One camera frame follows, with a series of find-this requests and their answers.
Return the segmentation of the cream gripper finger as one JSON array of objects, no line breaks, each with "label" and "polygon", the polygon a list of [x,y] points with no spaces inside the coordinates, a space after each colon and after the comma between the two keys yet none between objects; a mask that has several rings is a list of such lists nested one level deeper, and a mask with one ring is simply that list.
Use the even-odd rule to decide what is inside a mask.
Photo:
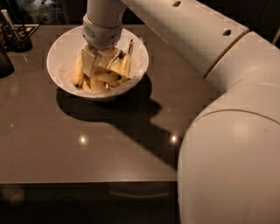
[{"label": "cream gripper finger", "polygon": [[81,51],[83,73],[91,77],[95,74],[95,70],[102,60],[102,55],[91,45],[85,45]]},{"label": "cream gripper finger", "polygon": [[117,58],[118,53],[119,53],[119,49],[116,47],[105,51],[100,51],[101,61],[99,63],[99,66],[103,68],[111,68],[113,62]]}]

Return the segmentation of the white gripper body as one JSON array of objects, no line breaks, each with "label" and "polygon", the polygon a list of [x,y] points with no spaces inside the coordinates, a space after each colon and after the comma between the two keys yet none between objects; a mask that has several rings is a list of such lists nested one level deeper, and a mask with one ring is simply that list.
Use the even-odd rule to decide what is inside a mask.
[{"label": "white gripper body", "polygon": [[83,17],[82,35],[87,43],[97,50],[114,47],[121,38],[122,29],[122,24],[113,28],[105,28],[91,22],[88,15]]}]

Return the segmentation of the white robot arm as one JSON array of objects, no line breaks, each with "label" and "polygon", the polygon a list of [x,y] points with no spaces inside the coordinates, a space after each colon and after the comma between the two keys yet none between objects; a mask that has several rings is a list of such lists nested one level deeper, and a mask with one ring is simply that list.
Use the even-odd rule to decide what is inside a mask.
[{"label": "white robot arm", "polygon": [[181,144],[181,224],[280,224],[280,51],[197,0],[87,0],[87,42],[113,46],[126,9],[221,93]]}]

